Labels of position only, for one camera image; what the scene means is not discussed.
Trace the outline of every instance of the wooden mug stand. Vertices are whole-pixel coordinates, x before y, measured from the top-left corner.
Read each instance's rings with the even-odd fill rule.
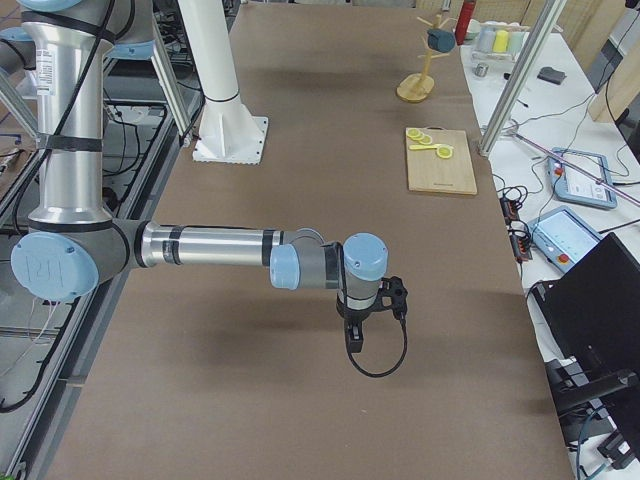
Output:
[[[443,22],[442,15],[436,16],[435,24],[428,22],[427,20],[420,17],[417,17],[417,19],[420,22],[428,25],[429,27],[437,28],[437,29],[444,27],[447,24],[447,22],[452,20],[451,18],[448,18]],[[435,80],[429,76],[429,69],[431,68],[431,60],[434,60],[440,57],[446,57],[449,55],[448,53],[434,54],[434,50],[429,47],[427,40],[423,38],[422,41],[424,42],[424,46],[426,48],[426,53],[424,55],[420,55],[419,57],[419,58],[424,57],[424,65],[422,67],[422,72],[412,73],[407,78],[405,78],[402,81],[402,83],[400,83],[400,85],[398,85],[398,88],[396,88],[396,94],[398,95],[398,97],[400,97],[405,102],[409,102],[409,103],[420,103],[424,99],[426,99],[427,96],[429,96],[429,93],[431,93],[431,90],[433,90],[433,87],[436,84]]]

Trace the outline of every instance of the white table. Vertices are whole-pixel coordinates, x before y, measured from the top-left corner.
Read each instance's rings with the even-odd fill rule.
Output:
[[[470,46],[462,47],[461,57],[469,90],[473,96],[478,124],[480,126],[486,125],[507,83],[503,74],[511,72],[513,64],[496,60],[474,60],[472,58],[472,47]],[[489,64],[489,72],[484,78],[479,78],[473,73],[473,67],[479,61]],[[544,66],[551,66],[566,73],[567,78],[562,85],[554,85],[536,78],[538,71]],[[552,34],[519,97],[522,102],[528,104],[529,108],[517,103],[511,116],[522,123],[531,117],[559,113],[582,102],[593,93],[591,84],[560,34]],[[552,147],[566,148],[574,137],[577,125],[583,120],[589,102],[590,100],[564,115],[527,123],[521,127],[520,133],[548,149]],[[605,155],[611,170],[624,171],[616,160],[616,152],[624,144],[624,139],[615,125],[595,123],[587,114],[571,148]],[[539,216],[540,209],[549,200],[552,193],[551,183],[546,173],[546,162],[540,163],[535,168],[542,180],[542,187],[531,172],[531,165],[541,160],[541,156],[542,154],[539,151],[522,142],[505,137],[496,143],[489,157],[494,173],[502,177],[507,186],[525,185],[531,192],[539,191],[542,188],[540,193],[529,195],[522,210],[520,210],[520,217],[527,222]],[[626,178],[614,175],[614,181],[640,181],[640,166],[631,151],[625,147],[619,152],[618,156],[628,167],[630,175]],[[502,182],[496,179],[496,188],[501,187]],[[640,198],[640,186],[625,187],[625,191],[636,198]],[[603,230],[640,218],[640,209],[620,197],[618,197],[618,207],[610,211],[567,204],[554,198],[542,213],[549,212],[561,205],[569,205],[572,210],[596,230]],[[616,234],[633,255],[640,259],[640,224],[617,230]],[[538,280],[553,280],[561,276],[560,271],[547,262],[542,253],[534,250],[533,255],[533,261],[523,264],[522,286],[525,290],[528,290]],[[531,299],[529,300],[529,311],[544,360],[562,358],[546,322],[542,318],[537,305]],[[603,462],[603,458],[597,452],[596,446],[604,438],[606,436],[594,437],[582,447],[580,463],[589,473],[593,472]],[[573,454],[570,454],[570,456],[573,462],[575,456]],[[612,468],[608,468],[598,478],[602,480],[637,480],[640,478],[640,462],[632,462],[623,471],[615,471]]]

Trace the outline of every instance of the wooden cutting board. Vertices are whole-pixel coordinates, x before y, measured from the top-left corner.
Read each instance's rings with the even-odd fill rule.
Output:
[[[435,150],[409,150],[409,145],[418,142],[406,136],[407,173],[409,190],[416,192],[459,193],[476,195],[478,187],[473,174],[467,134],[463,130],[437,130],[419,128],[429,135],[433,143],[453,146],[453,156],[443,159]]]

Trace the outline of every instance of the yellow object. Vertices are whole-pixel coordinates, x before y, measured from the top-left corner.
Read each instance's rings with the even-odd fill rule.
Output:
[[[431,145],[433,143],[433,138],[423,133],[422,138],[418,140],[418,143],[421,145]]]
[[[506,30],[498,30],[496,32],[496,40],[493,42],[493,51],[495,53],[504,53],[509,46],[509,32]]]
[[[409,145],[409,150],[435,150],[440,158],[453,157],[453,147],[445,143],[434,143],[433,145]]]
[[[417,128],[409,128],[407,130],[407,137],[409,137],[411,140],[419,141],[424,137],[424,133],[422,133]]]

